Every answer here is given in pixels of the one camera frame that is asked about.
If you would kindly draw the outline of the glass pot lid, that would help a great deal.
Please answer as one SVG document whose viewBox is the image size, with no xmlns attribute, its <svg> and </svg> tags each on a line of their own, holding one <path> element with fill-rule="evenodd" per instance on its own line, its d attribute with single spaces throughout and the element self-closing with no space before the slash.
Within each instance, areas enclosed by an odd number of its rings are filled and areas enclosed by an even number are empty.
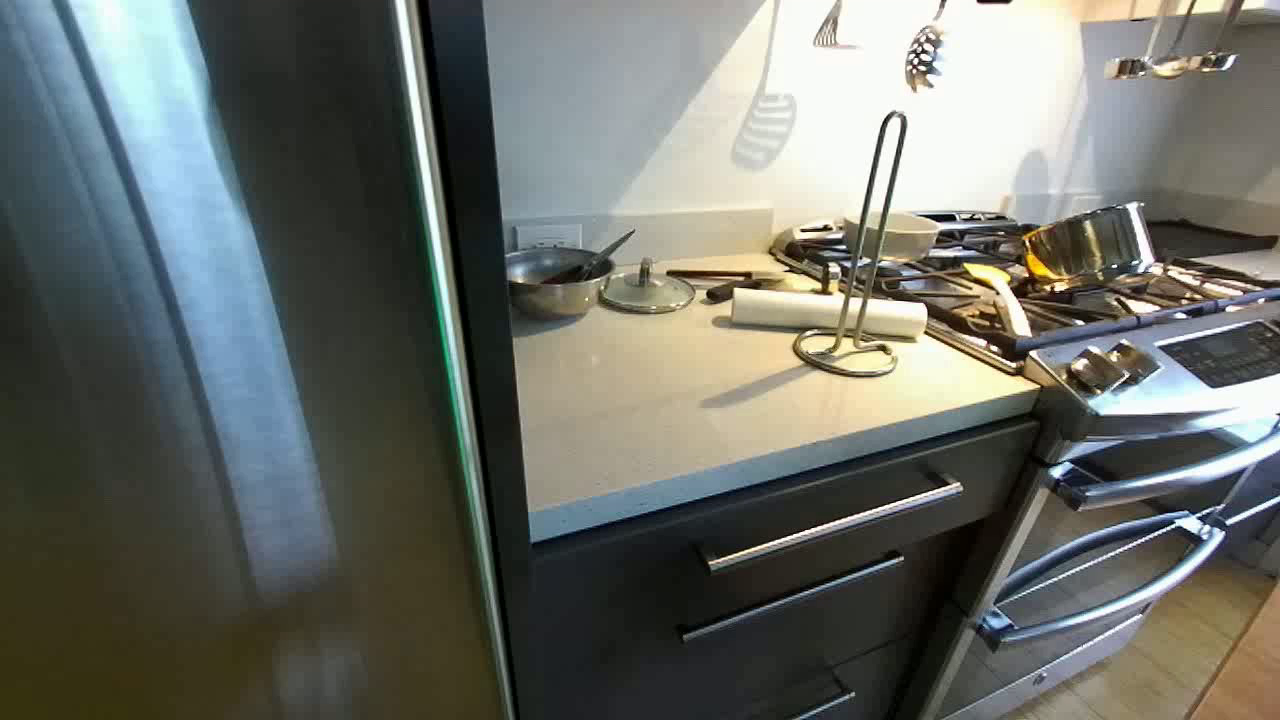
<svg viewBox="0 0 1280 720">
<path fill-rule="evenodd" d="M 632 270 L 614 270 L 600 298 L 614 310 L 637 316 L 665 316 L 687 309 L 694 287 L 678 276 L 655 270 L 648 258 L 639 258 Z"/>
</svg>

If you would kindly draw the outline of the white paper towel roll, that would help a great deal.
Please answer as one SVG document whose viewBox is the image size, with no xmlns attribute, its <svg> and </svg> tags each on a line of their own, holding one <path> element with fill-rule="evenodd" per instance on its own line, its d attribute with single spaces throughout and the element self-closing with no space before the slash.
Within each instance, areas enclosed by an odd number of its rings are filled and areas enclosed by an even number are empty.
<svg viewBox="0 0 1280 720">
<path fill-rule="evenodd" d="M 860 298 L 860 295 L 842 298 L 842 295 L 767 292 L 767 287 L 733 292 L 733 323 L 830 327 L 835 321 L 848 321 L 869 337 L 921 340 L 926 327 L 926 309 L 913 298 Z"/>
</svg>

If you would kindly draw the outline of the stainless steel gas stove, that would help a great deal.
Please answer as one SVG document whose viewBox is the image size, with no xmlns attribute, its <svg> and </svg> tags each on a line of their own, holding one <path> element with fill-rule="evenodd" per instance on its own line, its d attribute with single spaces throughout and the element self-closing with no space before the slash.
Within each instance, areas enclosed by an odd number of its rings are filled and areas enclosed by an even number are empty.
<svg viewBox="0 0 1280 720">
<path fill-rule="evenodd" d="M 1040 437 L 972 544 L 900 709 L 916 720 L 1001 720 L 1112 660 L 1166 594 L 1112 622 L 986 647 L 972 618 L 1024 558 L 1156 510 L 1197 510 L 1229 544 L 1275 501 L 1275 287 L 1240 266 L 1254 249 L 1247 235 L 1182 220 L 1147 223 L 1153 266 L 1073 292 L 1026 276 L 1019 235 L 1033 226 L 941 217 L 937 230 L 926 255 L 879 270 L 874 287 L 921 298 L 932 340 L 1033 380 Z M 800 223 L 770 239 L 770 255 L 838 283 L 848 235 L 848 220 Z M 1007 270 L 1033 337 L 1003 333 L 997 292 L 965 265 Z"/>
</svg>

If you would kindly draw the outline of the hanging steel ladles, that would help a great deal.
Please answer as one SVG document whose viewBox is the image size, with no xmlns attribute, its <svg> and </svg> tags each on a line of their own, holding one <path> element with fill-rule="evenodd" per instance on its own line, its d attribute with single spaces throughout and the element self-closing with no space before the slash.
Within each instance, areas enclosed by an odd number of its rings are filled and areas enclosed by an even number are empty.
<svg viewBox="0 0 1280 720">
<path fill-rule="evenodd" d="M 1218 0 L 1215 34 L 1208 47 L 1188 50 L 1182 41 L 1192 18 L 1204 16 L 1208 0 L 1159 0 L 1147 45 L 1140 54 L 1115 54 L 1108 65 L 1112 78 L 1182 78 L 1182 74 L 1223 74 L 1236 68 L 1236 23 L 1247 0 Z"/>
</svg>

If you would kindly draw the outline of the stainless steel mixing bowl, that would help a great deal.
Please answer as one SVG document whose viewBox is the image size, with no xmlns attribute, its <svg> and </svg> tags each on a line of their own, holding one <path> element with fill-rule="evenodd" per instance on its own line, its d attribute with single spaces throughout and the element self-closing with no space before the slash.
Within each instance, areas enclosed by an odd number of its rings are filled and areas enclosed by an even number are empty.
<svg viewBox="0 0 1280 720">
<path fill-rule="evenodd" d="M 566 270 L 588 258 L 588 249 L 534 244 L 507 255 L 513 309 L 530 321 L 578 321 L 595 309 L 595 295 L 611 265 Z"/>
</svg>

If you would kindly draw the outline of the dark drawer cabinet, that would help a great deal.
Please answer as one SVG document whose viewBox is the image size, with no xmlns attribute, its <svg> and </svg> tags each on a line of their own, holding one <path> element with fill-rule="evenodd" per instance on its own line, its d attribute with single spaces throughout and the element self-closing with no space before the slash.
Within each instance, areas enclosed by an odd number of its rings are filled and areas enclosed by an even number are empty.
<svg viewBox="0 0 1280 720">
<path fill-rule="evenodd" d="M 776 483 L 605 525 L 530 550 L 539 720 L 879 720 L 1003 506 L 1035 426 L 1003 418 Z M 944 501 L 713 577 L 705 554 L 874 506 Z"/>
</svg>

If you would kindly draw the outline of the black-handled knife on counter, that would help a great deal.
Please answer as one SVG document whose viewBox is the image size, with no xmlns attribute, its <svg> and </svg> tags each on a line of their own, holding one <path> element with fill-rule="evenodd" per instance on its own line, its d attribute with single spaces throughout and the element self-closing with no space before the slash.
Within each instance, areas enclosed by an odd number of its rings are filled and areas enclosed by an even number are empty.
<svg viewBox="0 0 1280 720">
<path fill-rule="evenodd" d="M 690 266 L 669 266 L 676 279 L 690 279 L 705 292 L 705 302 L 733 298 L 734 287 L 763 287 L 763 276 L 754 270 L 690 270 Z"/>
</svg>

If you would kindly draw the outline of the hanging slotted spoon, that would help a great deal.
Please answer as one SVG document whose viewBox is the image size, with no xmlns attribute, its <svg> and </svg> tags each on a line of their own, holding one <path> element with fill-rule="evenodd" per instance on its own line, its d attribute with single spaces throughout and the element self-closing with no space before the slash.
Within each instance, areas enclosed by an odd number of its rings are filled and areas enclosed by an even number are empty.
<svg viewBox="0 0 1280 720">
<path fill-rule="evenodd" d="M 941 78 L 944 6 L 947 0 L 937 0 L 932 18 L 921 23 L 916 34 L 907 41 L 904 78 L 913 91 L 926 91 Z"/>
</svg>

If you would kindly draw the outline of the white slotted spatula on wall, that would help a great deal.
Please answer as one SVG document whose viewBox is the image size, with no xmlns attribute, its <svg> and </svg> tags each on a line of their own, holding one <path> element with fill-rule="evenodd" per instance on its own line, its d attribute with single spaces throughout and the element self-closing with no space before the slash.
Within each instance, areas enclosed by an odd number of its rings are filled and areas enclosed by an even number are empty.
<svg viewBox="0 0 1280 720">
<path fill-rule="evenodd" d="M 754 91 L 733 138 L 733 160 L 749 170 L 767 168 L 784 153 L 794 129 L 794 97 L 780 78 L 780 34 L 784 34 L 780 0 L 767 0 L 767 45 L 763 45 Z"/>
</svg>

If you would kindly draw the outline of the wooden spatula on stove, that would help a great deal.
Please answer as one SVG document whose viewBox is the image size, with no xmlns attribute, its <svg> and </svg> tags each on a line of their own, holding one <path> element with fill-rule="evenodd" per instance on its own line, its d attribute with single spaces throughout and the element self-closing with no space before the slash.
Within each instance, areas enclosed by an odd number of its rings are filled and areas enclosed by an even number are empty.
<svg viewBox="0 0 1280 720">
<path fill-rule="evenodd" d="M 1033 337 L 1033 323 L 1026 323 L 1026 316 L 1024 316 L 1024 302 L 1015 298 L 1013 279 L 1007 279 L 1003 266 L 997 266 L 997 265 L 965 265 L 965 270 L 969 270 L 976 283 L 982 283 L 982 287 L 997 292 L 997 309 L 1001 309 L 1001 321 L 1003 321 L 1003 333 L 1007 333 L 1007 337 Z"/>
</svg>

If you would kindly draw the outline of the shiny steel pot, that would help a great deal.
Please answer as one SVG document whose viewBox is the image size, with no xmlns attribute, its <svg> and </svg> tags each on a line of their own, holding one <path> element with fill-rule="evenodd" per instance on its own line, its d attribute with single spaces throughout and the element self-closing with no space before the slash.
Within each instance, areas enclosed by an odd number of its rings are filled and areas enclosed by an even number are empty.
<svg viewBox="0 0 1280 720">
<path fill-rule="evenodd" d="M 1097 287 L 1156 265 L 1144 203 L 1108 203 L 1019 235 L 1024 266 L 1040 287 Z"/>
</svg>

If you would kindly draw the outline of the stainless steel refrigerator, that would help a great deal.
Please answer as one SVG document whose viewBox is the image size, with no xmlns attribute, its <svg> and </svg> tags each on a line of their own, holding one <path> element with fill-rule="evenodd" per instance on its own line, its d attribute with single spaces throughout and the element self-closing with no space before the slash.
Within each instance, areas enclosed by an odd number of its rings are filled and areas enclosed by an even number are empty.
<svg viewBox="0 0 1280 720">
<path fill-rule="evenodd" d="M 507 720 L 417 0 L 0 0 L 0 720 Z"/>
</svg>

